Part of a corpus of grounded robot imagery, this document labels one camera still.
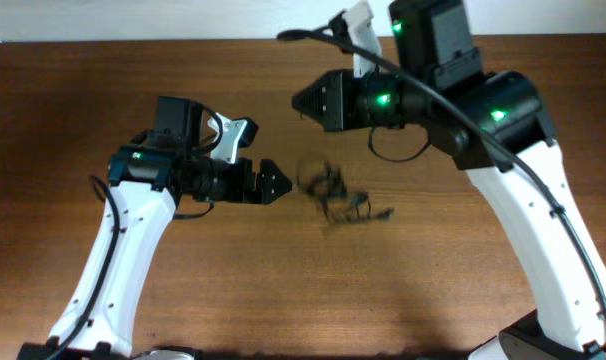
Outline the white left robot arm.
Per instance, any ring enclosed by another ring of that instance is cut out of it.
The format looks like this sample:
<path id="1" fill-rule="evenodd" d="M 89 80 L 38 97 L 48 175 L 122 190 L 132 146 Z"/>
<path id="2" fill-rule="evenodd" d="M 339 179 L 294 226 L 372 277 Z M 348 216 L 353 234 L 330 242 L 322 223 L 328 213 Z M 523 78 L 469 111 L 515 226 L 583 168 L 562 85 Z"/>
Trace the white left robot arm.
<path id="1" fill-rule="evenodd" d="M 77 288 L 48 336 L 40 359 L 126 359 L 133 350 L 139 299 L 156 248 L 182 219 L 184 195 L 198 202 L 268 205 L 292 183 L 269 159 L 252 162 L 127 145 L 111 159 L 108 178 L 92 180 L 104 213 Z"/>

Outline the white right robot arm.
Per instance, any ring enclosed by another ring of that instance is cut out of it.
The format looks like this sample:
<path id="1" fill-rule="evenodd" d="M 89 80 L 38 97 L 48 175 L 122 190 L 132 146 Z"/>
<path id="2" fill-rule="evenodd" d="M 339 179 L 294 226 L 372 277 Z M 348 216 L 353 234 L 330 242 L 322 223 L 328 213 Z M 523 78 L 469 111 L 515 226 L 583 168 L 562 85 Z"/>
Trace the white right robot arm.
<path id="1" fill-rule="evenodd" d="M 487 73 L 460 0 L 389 5 L 390 62 L 360 2 L 315 30 L 353 57 L 297 93 L 293 107 L 328 132 L 416 124 L 449 155 L 499 219 L 535 309 L 471 352 L 474 359 L 606 359 L 606 267 L 571 193 L 538 90 L 515 71 Z"/>

